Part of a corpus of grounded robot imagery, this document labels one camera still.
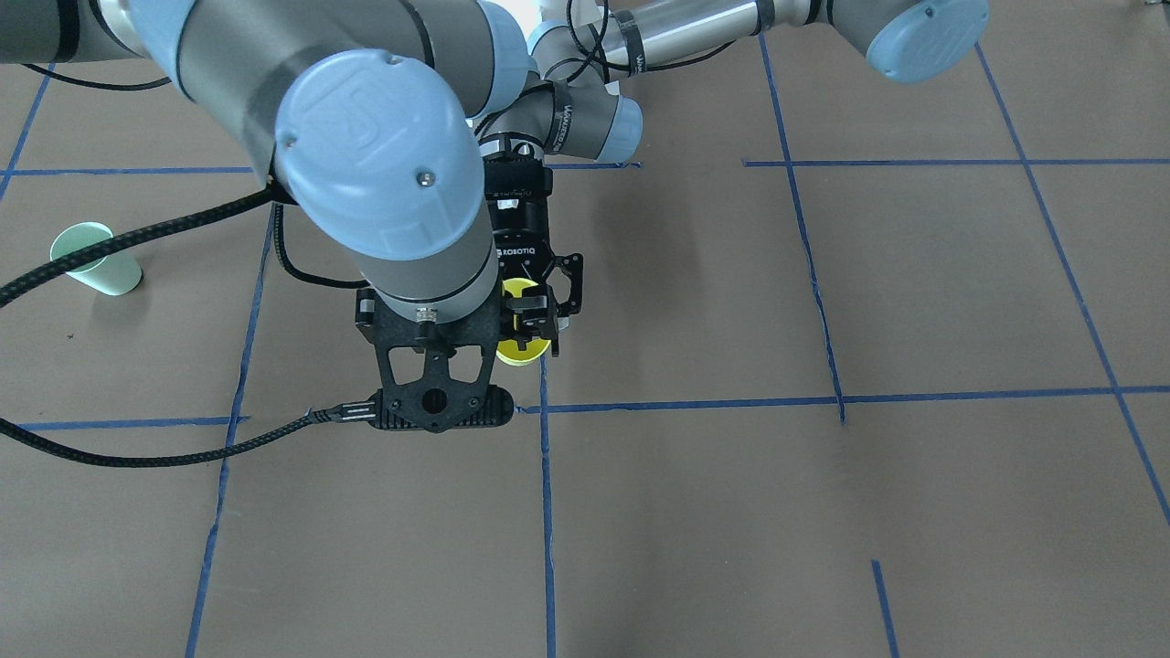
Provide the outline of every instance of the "light green cup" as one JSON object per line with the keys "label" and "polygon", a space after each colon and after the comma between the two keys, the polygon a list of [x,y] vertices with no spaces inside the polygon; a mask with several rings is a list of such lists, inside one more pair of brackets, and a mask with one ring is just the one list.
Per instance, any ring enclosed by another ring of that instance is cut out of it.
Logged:
{"label": "light green cup", "polygon": [[[113,238],[113,232],[104,224],[87,221],[70,226],[53,241],[53,246],[49,247],[49,259],[56,260],[110,238]],[[68,274],[90,288],[111,296],[125,295],[143,280],[143,268],[126,252],[96,260]]]}

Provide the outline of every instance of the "yellow cup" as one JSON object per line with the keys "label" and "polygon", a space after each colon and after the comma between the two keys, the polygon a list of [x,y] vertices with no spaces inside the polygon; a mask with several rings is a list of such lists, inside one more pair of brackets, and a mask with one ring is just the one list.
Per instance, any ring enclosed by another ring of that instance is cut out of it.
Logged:
{"label": "yellow cup", "polygon": [[[519,297],[524,290],[535,287],[536,281],[529,279],[509,279],[504,281],[504,290],[514,297]],[[512,327],[516,327],[516,320],[512,320]],[[528,342],[526,350],[522,350],[519,349],[519,343],[516,341],[500,341],[500,344],[496,347],[496,356],[508,365],[521,368],[541,358],[544,352],[549,351],[551,344],[552,341],[536,338]]]}

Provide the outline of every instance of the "blue tape line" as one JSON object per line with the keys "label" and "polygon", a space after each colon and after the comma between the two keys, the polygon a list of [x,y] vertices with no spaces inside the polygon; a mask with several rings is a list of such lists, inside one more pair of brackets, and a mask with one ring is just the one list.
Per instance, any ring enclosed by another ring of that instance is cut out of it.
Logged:
{"label": "blue tape line", "polygon": [[[1126,395],[1170,393],[1170,385],[1123,386]],[[1025,389],[1017,391],[957,391],[949,393],[888,393],[873,396],[845,396],[846,404],[892,404],[900,402],[964,402],[997,399],[1072,398],[1113,396],[1114,390],[1104,386],[1083,389]],[[548,406],[549,413],[604,413],[608,411],[693,411],[702,409],[752,409],[775,406],[819,406],[837,404],[834,397],[796,397],[725,400],[681,402],[631,402],[598,404],[560,404]],[[539,406],[517,407],[519,413],[542,413]]]}
{"label": "blue tape line", "polygon": [[642,163],[556,163],[544,165],[549,169],[593,170],[593,169],[642,169]]}
{"label": "blue tape line", "polygon": [[764,74],[768,76],[768,89],[772,95],[772,111],[776,112],[776,128],[780,135],[780,149],[784,150],[784,164],[789,174],[789,187],[792,191],[792,205],[797,213],[797,228],[800,229],[800,244],[804,246],[805,259],[808,261],[808,280],[812,283],[812,296],[817,302],[817,313],[820,314],[820,328],[825,335],[825,354],[828,358],[828,372],[833,378],[833,392],[837,395],[837,409],[841,417],[841,424],[847,421],[845,412],[845,396],[841,392],[841,377],[837,370],[837,355],[833,352],[833,338],[828,333],[828,316],[825,314],[825,300],[820,294],[820,281],[817,279],[817,265],[812,256],[812,242],[808,240],[808,227],[805,225],[804,204],[800,201],[800,189],[797,186],[797,171],[792,167],[792,151],[789,150],[789,133],[784,129],[784,112],[780,110],[780,95],[776,89],[776,78],[772,75],[772,57],[768,52],[768,42],[764,35],[757,36],[759,40],[759,52],[764,57]]}
{"label": "blue tape line", "polygon": [[171,176],[177,173],[253,173],[247,166],[164,166],[152,169],[19,169],[13,176]]}
{"label": "blue tape line", "polygon": [[548,658],[557,658],[557,597],[552,561],[552,462],[549,458],[549,362],[541,357],[541,472],[544,500],[544,632]]}
{"label": "blue tape line", "polygon": [[[745,167],[785,167],[790,163],[784,160],[749,160],[742,159]],[[793,160],[794,167],[848,167],[848,166],[1018,166],[1024,163],[1039,166],[1087,166],[1087,165],[1168,165],[1170,159],[1164,158],[1085,158],[1064,160],[1021,160],[1021,159],[920,159],[920,160]]]}
{"label": "blue tape line", "polygon": [[881,618],[886,624],[886,640],[889,642],[889,657],[900,658],[897,651],[897,633],[894,632],[894,616],[889,612],[889,598],[886,596],[886,578],[881,575],[881,562],[870,560],[874,570],[874,584],[878,587],[878,603],[881,604]]}
{"label": "blue tape line", "polygon": [[144,418],[130,420],[69,420],[63,423],[29,423],[21,425],[29,432],[63,432],[71,430],[129,430],[132,427],[207,427],[230,424],[227,416],[208,418]]}
{"label": "blue tape line", "polygon": [[[227,439],[223,447],[235,445],[235,432],[243,419],[243,392],[248,385],[248,369],[252,365],[252,348],[256,341],[256,327],[260,322],[260,302],[264,296],[264,270],[268,266],[268,252],[273,246],[271,226],[264,235],[264,248],[260,253],[260,273],[256,275],[256,287],[252,294],[252,314],[248,316],[248,333],[243,341],[243,355],[240,358],[240,381],[236,384],[235,397],[232,400],[232,418],[227,427]],[[199,645],[199,629],[204,622],[204,606],[207,604],[207,587],[211,583],[212,562],[215,558],[215,543],[219,539],[220,519],[223,516],[223,499],[227,495],[227,478],[229,474],[227,459],[220,464],[219,492],[215,499],[215,520],[207,533],[207,544],[204,548],[204,563],[199,571],[199,588],[195,590],[195,606],[191,614],[191,630],[187,633],[186,658],[195,658]]]}
{"label": "blue tape line", "polygon": [[975,46],[976,54],[979,55],[979,63],[983,64],[983,71],[987,76],[987,83],[991,85],[991,91],[996,96],[996,103],[999,104],[999,111],[1004,115],[1004,123],[1007,124],[1007,132],[1012,136],[1012,143],[1016,144],[1016,150],[1019,152],[1020,160],[1023,160],[1024,171],[1027,173],[1028,183],[1032,185],[1032,193],[1035,194],[1035,201],[1040,206],[1040,214],[1044,217],[1044,224],[1048,228],[1048,235],[1052,238],[1052,245],[1057,249],[1057,255],[1060,258],[1060,265],[1065,268],[1065,276],[1068,279],[1068,285],[1073,289],[1073,295],[1076,297],[1076,304],[1081,309],[1081,316],[1085,318],[1085,325],[1089,330],[1089,336],[1093,338],[1093,345],[1096,348],[1097,356],[1101,358],[1101,365],[1104,368],[1106,376],[1109,378],[1109,385],[1113,388],[1114,396],[1117,398],[1117,406],[1121,407],[1121,414],[1126,419],[1126,426],[1129,429],[1129,436],[1134,439],[1134,446],[1137,448],[1137,454],[1142,460],[1142,466],[1145,468],[1145,475],[1150,480],[1150,486],[1154,488],[1154,495],[1158,500],[1158,505],[1162,507],[1162,515],[1165,518],[1166,525],[1170,526],[1170,503],[1166,501],[1165,492],[1162,489],[1162,484],[1158,481],[1158,475],[1154,471],[1154,464],[1150,462],[1149,454],[1145,452],[1145,444],[1142,441],[1142,436],[1137,431],[1137,425],[1134,423],[1134,417],[1129,411],[1129,404],[1126,403],[1126,396],[1122,392],[1121,385],[1117,383],[1117,376],[1113,370],[1113,365],[1109,363],[1109,356],[1106,354],[1104,344],[1101,342],[1101,335],[1097,333],[1096,324],[1093,322],[1093,316],[1089,314],[1088,303],[1085,301],[1085,295],[1081,293],[1081,287],[1076,282],[1076,276],[1073,274],[1073,267],[1068,261],[1068,255],[1065,253],[1065,247],[1060,241],[1060,235],[1057,233],[1057,225],[1052,220],[1052,213],[1048,211],[1048,204],[1044,200],[1044,194],[1040,192],[1040,184],[1037,181],[1035,172],[1032,170],[1032,165],[1027,160],[1027,156],[1024,155],[1024,144],[1020,142],[1019,132],[1016,130],[1016,124],[1012,122],[1011,115],[1007,112],[1007,104],[1004,102],[1004,96],[999,91],[999,84],[996,83],[996,77],[991,73],[991,66],[987,63],[987,57],[983,53],[983,47],[979,44]]}
{"label": "blue tape line", "polygon": [[[55,70],[56,64],[49,64],[49,70]],[[43,76],[41,80],[41,87],[36,90],[36,97],[33,98],[33,107],[28,110],[28,116],[25,117],[25,125],[20,129],[20,138],[16,139],[16,148],[12,151],[12,157],[8,158],[8,166],[4,171],[4,177],[0,178],[0,201],[4,200],[5,193],[8,191],[8,183],[12,181],[13,173],[16,171],[16,163],[20,162],[20,155],[25,151],[25,144],[28,143],[28,133],[33,131],[33,122],[36,121],[36,112],[41,109],[41,102],[44,101],[44,92],[49,89],[49,82],[53,78],[49,76]]]}

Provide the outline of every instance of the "light blue joint cap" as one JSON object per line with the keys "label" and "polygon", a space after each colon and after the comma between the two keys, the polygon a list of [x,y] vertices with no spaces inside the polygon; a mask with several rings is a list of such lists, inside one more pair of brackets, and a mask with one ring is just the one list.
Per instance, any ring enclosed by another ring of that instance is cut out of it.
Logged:
{"label": "light blue joint cap", "polygon": [[889,22],[869,44],[869,66],[911,84],[951,68],[987,27],[987,0],[927,0]]}
{"label": "light blue joint cap", "polygon": [[410,261],[459,240],[483,204],[483,162],[433,69],[349,50],[302,73],[276,115],[276,171],[330,238]]}
{"label": "light blue joint cap", "polygon": [[491,77],[491,94],[488,102],[474,118],[483,118],[516,102],[528,82],[529,55],[524,33],[516,19],[507,9],[495,2],[481,1],[480,8],[491,28],[491,48],[495,52],[496,68]]}
{"label": "light blue joint cap", "polygon": [[184,96],[187,91],[179,80],[179,41],[194,6],[195,0],[154,0],[130,5],[130,22],[143,46]]}
{"label": "light blue joint cap", "polygon": [[642,108],[625,96],[618,97],[618,111],[613,115],[613,126],[605,145],[597,156],[599,163],[624,163],[634,157],[642,140]]}
{"label": "light blue joint cap", "polygon": [[536,52],[536,44],[544,39],[544,35],[560,27],[569,27],[569,23],[565,21],[544,21],[543,23],[536,26],[532,34],[528,35],[528,52]]}

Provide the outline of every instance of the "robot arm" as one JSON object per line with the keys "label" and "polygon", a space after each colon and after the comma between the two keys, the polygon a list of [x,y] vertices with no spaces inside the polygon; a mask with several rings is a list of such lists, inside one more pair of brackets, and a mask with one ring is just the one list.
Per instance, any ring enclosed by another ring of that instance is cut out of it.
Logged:
{"label": "robot arm", "polygon": [[[549,22],[525,41],[486,0],[0,0],[0,62],[153,57],[371,283],[357,314],[383,378],[371,424],[441,432],[505,423],[495,347],[556,355],[580,310],[583,259],[549,245],[543,158],[633,156],[641,110],[605,82],[812,22],[916,82],[986,20],[986,0],[658,0],[608,29]],[[559,303],[555,269],[572,283]],[[422,379],[394,379],[399,347],[425,355]],[[450,377],[462,348],[482,351],[474,383]]]}

